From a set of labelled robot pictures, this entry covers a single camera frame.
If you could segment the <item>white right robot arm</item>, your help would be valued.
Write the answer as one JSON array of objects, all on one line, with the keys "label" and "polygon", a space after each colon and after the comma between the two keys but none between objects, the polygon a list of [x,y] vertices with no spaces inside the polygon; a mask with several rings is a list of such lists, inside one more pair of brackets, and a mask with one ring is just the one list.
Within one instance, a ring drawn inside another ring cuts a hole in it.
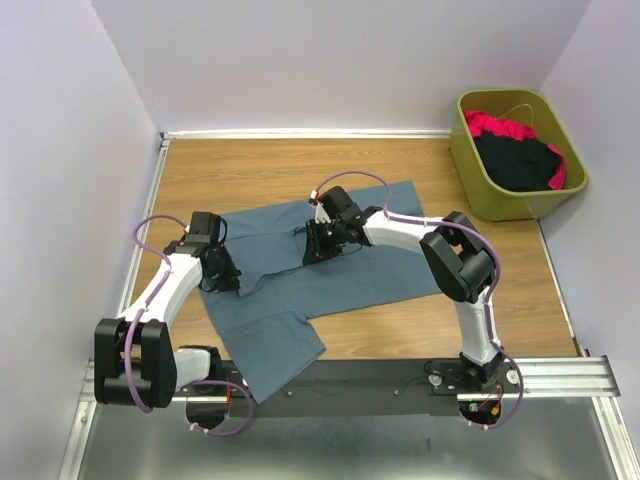
[{"label": "white right robot arm", "polygon": [[362,210],[336,186],[310,194],[314,217],[306,222],[303,263],[333,259],[347,244],[395,247],[422,255],[441,293],[455,304],[462,351],[454,381],[467,390],[490,385],[505,355],[496,335],[492,295],[501,273],[493,247],[460,212],[445,217]]}]

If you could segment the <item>blue-grey t shirt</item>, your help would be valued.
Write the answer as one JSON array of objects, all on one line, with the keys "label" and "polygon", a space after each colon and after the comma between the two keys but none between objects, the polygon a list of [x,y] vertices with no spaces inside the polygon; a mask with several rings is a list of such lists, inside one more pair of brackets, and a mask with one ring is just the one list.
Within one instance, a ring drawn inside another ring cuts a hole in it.
[{"label": "blue-grey t shirt", "polygon": [[200,294],[235,366],[262,403],[325,351],[311,320],[439,293],[423,255],[350,246],[306,266],[304,200],[224,214],[239,287]]}]

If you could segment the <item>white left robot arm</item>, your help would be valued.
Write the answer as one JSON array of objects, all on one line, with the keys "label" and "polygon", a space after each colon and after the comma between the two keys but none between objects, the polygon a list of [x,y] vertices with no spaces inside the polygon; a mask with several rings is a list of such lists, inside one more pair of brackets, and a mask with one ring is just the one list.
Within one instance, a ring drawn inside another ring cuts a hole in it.
[{"label": "white left robot arm", "polygon": [[165,408],[189,385],[225,386],[217,348],[172,346],[170,330],[192,291],[235,291],[240,270],[226,248],[227,221],[196,211],[182,235],[155,253],[160,265],[140,296],[94,331],[94,395],[101,404]]}]

